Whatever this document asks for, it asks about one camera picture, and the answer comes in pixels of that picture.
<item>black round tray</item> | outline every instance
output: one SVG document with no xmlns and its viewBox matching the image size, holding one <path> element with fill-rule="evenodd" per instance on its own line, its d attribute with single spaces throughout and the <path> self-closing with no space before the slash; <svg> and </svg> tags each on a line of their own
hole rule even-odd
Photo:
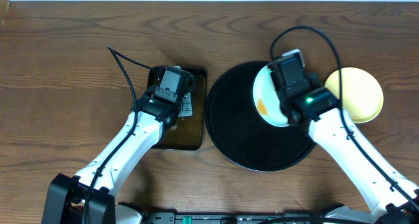
<svg viewBox="0 0 419 224">
<path fill-rule="evenodd" d="M 253 82 L 268 62 L 248 62 L 222 75 L 211 88 L 205 121 L 215 146 L 232 162 L 257 171 L 293 166 L 315 143 L 300 129 L 265 122 L 253 103 Z"/>
</svg>

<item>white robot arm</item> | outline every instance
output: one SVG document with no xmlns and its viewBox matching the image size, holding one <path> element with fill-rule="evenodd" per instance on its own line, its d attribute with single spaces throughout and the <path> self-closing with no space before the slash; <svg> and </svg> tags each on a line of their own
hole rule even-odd
<svg viewBox="0 0 419 224">
<path fill-rule="evenodd" d="M 103 160 L 122 141 L 131 130 L 134 123 L 134 112 L 128 116 L 128 120 L 121 131 L 113 138 L 109 145 L 86 167 L 79 170 L 75 175 L 80 177 L 79 182 L 89 186 L 94 174 Z M 112 156 L 97 179 L 94 189 L 108 189 L 108 193 L 117 196 L 122 184 L 130 175 L 140 158 L 161 138 L 163 123 L 156 117 L 140 111 L 138 113 L 137 126 L 134 134 L 130 136 L 124 145 Z"/>
<path fill-rule="evenodd" d="M 354 132 L 354 136 L 360 146 L 379 165 L 385 173 L 398 182 L 400 188 L 408 192 L 411 198 L 415 198 L 417 185 L 401 175 L 387 160 L 373 147 L 373 145 L 358 130 L 351 118 L 344 112 L 345 121 Z M 334 108 L 320 115 L 320 120 L 311 121 L 308 127 L 309 136 L 322 146 L 344 170 L 358 188 L 365 199 L 371 214 L 378 219 L 387 213 L 386 206 L 394 204 L 401 206 L 407 202 L 383 176 L 372 166 L 372 164 L 361 154 L 342 125 L 339 110 Z"/>
<path fill-rule="evenodd" d="M 303 67 L 297 49 L 260 70 L 253 85 L 253 99 L 256 105 L 264 104 L 265 111 L 259 112 L 261 117 L 274 126 L 306 128 L 308 135 L 334 158 L 358 188 L 374 219 L 408 202 L 417 212 L 417 204 L 411 201 L 419 195 L 419 187 L 387 162 L 358 130 L 349 114 L 340 110 L 336 97 L 321 87 L 318 76 L 305 74 Z"/>
</svg>

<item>wooden table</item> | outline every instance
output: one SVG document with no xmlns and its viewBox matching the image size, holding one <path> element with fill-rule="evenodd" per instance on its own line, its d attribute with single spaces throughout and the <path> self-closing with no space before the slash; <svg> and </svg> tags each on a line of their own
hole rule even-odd
<svg viewBox="0 0 419 224">
<path fill-rule="evenodd" d="M 345 66 L 378 79 L 384 108 L 360 128 L 419 183 L 418 10 L 417 3 L 12 2 L 0 33 L 0 222 L 38 223 L 51 180 L 84 167 L 125 122 L 132 99 L 107 45 L 148 65 L 200 65 L 208 91 L 236 64 L 268 60 L 273 38 L 295 25 L 322 29 Z M 322 81 L 335 70 L 327 45 L 306 31 L 276 52 L 296 47 Z M 143 92 L 147 71 L 125 66 Z M 279 213 L 334 202 L 367 211 L 321 147 L 284 171 L 252 172 L 226 159 L 206 131 L 197 151 L 147 152 L 117 200 L 178 212 Z"/>
</svg>

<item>cable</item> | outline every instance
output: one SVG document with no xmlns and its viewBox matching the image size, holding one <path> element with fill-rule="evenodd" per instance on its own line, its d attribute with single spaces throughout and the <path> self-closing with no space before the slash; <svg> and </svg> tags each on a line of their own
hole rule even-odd
<svg viewBox="0 0 419 224">
<path fill-rule="evenodd" d="M 295 26 L 292 28 L 289 28 L 287 30 L 285 30 L 283 33 L 279 34 L 274 41 L 272 42 L 270 49 L 269 49 L 269 55 L 270 58 L 272 59 L 272 61 L 274 61 L 274 46 L 276 44 L 276 42 L 283 37 L 285 34 L 289 33 L 290 31 L 294 31 L 297 29 L 305 29 L 305 30 L 310 30 L 313 31 L 315 33 L 317 33 L 320 37 L 322 37 L 326 43 L 329 45 L 330 49 L 333 52 L 333 55 L 335 55 L 335 60 L 336 60 L 336 64 L 337 64 L 337 68 L 338 68 L 338 72 L 339 72 L 339 101 L 338 101 L 338 109 L 339 109 L 339 113 L 340 113 L 340 119 L 342 121 L 343 127 L 345 128 L 346 133 L 348 134 L 348 137 L 353 141 L 353 143 L 355 144 L 355 146 L 358 148 L 358 150 L 362 153 L 362 155 L 368 160 L 368 162 L 371 163 L 372 166 L 374 166 L 374 168 L 386 179 L 386 181 L 388 181 L 388 183 L 391 185 L 390 188 L 394 188 L 396 191 L 399 191 L 399 193 L 405 197 L 405 199 L 407 199 L 407 201 L 410 203 L 410 205 L 413 207 L 413 209 L 419 213 L 419 206 L 417 205 L 417 203 L 410 197 L 410 195 L 408 195 L 406 193 L 406 191 L 404 191 L 399 184 L 394 181 L 389 175 L 386 174 L 385 171 L 383 171 L 383 169 L 381 169 L 381 167 L 379 167 L 379 165 L 367 154 L 367 152 L 365 152 L 365 150 L 362 148 L 362 146 L 360 146 L 360 144 L 358 143 L 358 141 L 355 139 L 354 137 L 354 132 L 352 132 L 348 125 L 346 124 L 345 118 L 344 118 L 344 113 L 343 113 L 343 94 L 342 94 L 342 65 L 340 63 L 340 58 L 339 58 L 339 54 L 336 50 L 335 45 L 332 43 L 332 40 L 330 40 L 330 38 L 328 36 L 326 36 L 326 34 L 324 34 L 322 31 L 317 30 L 316 28 L 310 27 L 310 26 Z"/>
<path fill-rule="evenodd" d="M 360 221 L 351 221 L 337 218 L 328 218 L 328 217 L 279 217 L 271 220 L 262 221 L 258 224 L 275 224 L 275 223 L 285 223 L 285 222 L 305 222 L 309 221 L 311 223 L 334 223 L 334 224 L 370 224 Z"/>
<path fill-rule="evenodd" d="M 83 218 L 82 218 L 82 223 L 83 224 L 87 223 L 87 215 L 88 215 L 88 210 L 89 210 L 89 202 L 90 202 L 90 199 L 91 199 L 91 196 L 92 196 L 92 193 L 93 193 L 93 187 L 94 187 L 94 185 L 96 183 L 96 180 L 98 179 L 98 177 L 100 176 L 102 170 L 105 168 L 105 165 L 109 162 L 109 160 L 112 158 L 112 156 L 119 150 L 119 148 L 122 147 L 122 145 L 124 145 L 125 141 L 128 140 L 128 138 L 132 134 L 134 134 L 134 130 L 136 129 L 137 120 L 138 120 L 137 96 L 136 96 L 136 92 L 134 90 L 134 87 L 132 86 L 131 80 L 130 80 L 127 72 L 125 71 L 124 66 L 122 65 L 122 63 L 118 59 L 117 52 L 114 51 L 112 49 L 112 47 L 110 47 L 110 46 L 107 46 L 107 48 L 111 51 L 113 57 L 115 58 L 115 60 L 117 61 L 118 65 L 119 65 L 122 73 L 124 74 L 125 79 L 128 82 L 128 85 L 130 86 L 132 99 L 134 101 L 134 122 L 132 124 L 131 129 L 128 131 L 127 135 L 124 137 L 124 139 L 122 139 L 122 141 L 119 142 L 119 144 L 112 150 L 112 152 L 109 153 L 106 156 L 105 160 L 103 160 L 103 162 L 102 162 L 102 164 L 100 164 L 99 168 L 96 169 L 96 173 L 94 174 L 94 177 L 92 179 L 92 182 L 90 183 L 89 189 L 87 191 L 87 198 L 85 199 L 85 203 L 84 203 L 84 211 L 83 211 Z"/>
<path fill-rule="evenodd" d="M 111 52 L 114 52 L 115 54 L 117 54 L 118 56 L 120 56 L 121 58 L 123 58 L 123 59 L 125 59 L 125 60 L 128 60 L 129 62 L 131 62 L 131 63 L 133 63 L 133 64 L 136 64 L 136 65 L 140 65 L 141 67 L 145 67 L 146 69 L 149 69 L 150 71 L 154 71 L 155 73 L 157 73 L 157 70 L 155 70 L 155 69 L 153 69 L 152 67 L 149 67 L 149 66 L 147 66 L 147 65 L 145 65 L 145 64 L 142 64 L 142 63 L 139 63 L 139 62 L 137 62 L 137 61 L 135 61 L 135 60 L 132 60 L 132 59 L 130 59 L 130 58 L 128 58 L 128 57 L 126 57 L 125 55 L 123 55 L 123 54 L 121 54 L 121 53 L 119 53 L 119 52 L 117 52 L 116 50 L 111 50 Z"/>
</svg>

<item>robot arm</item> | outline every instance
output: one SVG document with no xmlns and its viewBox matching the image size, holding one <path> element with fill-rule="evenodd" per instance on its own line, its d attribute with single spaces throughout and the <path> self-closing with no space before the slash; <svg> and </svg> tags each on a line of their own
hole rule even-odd
<svg viewBox="0 0 419 224">
<path fill-rule="evenodd" d="M 398 182 L 399 186 L 415 198 L 415 190 L 419 189 L 413 182 L 401 175 L 363 136 L 351 118 L 344 112 L 345 121 L 354 132 L 354 136 L 368 155 L 387 173 Z M 378 219 L 387 213 L 386 206 L 394 204 L 401 206 L 407 200 L 372 166 L 361 154 L 352 140 L 347 139 L 343 128 L 339 110 L 334 108 L 320 115 L 320 120 L 311 121 L 308 127 L 309 136 L 322 146 L 344 170 L 354 185 L 362 194 L 371 214 Z"/>
<path fill-rule="evenodd" d="M 262 118 L 274 126 L 291 125 L 308 130 L 308 135 L 334 158 L 352 180 L 375 219 L 386 215 L 393 207 L 397 207 L 400 214 L 400 210 L 406 208 L 407 198 L 391 187 L 354 140 L 348 137 L 337 98 L 320 85 L 316 74 L 305 74 L 303 68 L 302 55 L 299 50 L 294 50 L 260 70 L 253 86 L 253 97 L 255 102 L 264 102 L 267 108 L 268 113 L 260 113 Z M 418 186 L 386 161 L 357 129 L 345 110 L 344 119 L 362 150 L 389 175 L 388 179 L 393 184 L 398 185 L 396 188 L 405 191 L 411 199 L 418 200 Z"/>
<path fill-rule="evenodd" d="M 81 220 L 79 209 L 72 207 L 88 199 L 90 184 L 98 168 L 104 164 L 97 177 L 89 200 L 87 223 L 140 223 L 141 214 L 133 208 L 118 205 L 115 197 L 140 158 L 172 127 L 182 109 L 182 97 L 194 88 L 194 76 L 176 67 L 164 68 L 160 86 L 152 86 L 137 99 L 128 120 L 108 146 L 74 177 L 58 174 L 51 182 L 46 195 L 42 223 L 77 223 Z M 133 129 L 134 117 L 137 123 Z M 110 157 L 115 148 L 120 146 Z"/>
<path fill-rule="evenodd" d="M 128 116 L 128 120 L 113 138 L 109 145 L 86 167 L 79 170 L 75 175 L 80 177 L 79 182 L 89 186 L 96 170 L 109 153 L 127 135 L 134 122 L 134 112 Z M 97 179 L 94 189 L 108 189 L 109 194 L 117 196 L 122 184 L 130 175 L 141 157 L 161 138 L 163 123 L 156 120 L 156 117 L 140 111 L 138 113 L 137 126 L 134 134 L 130 136 L 124 145 L 112 156 L 103 169 L 101 176 Z"/>
</svg>

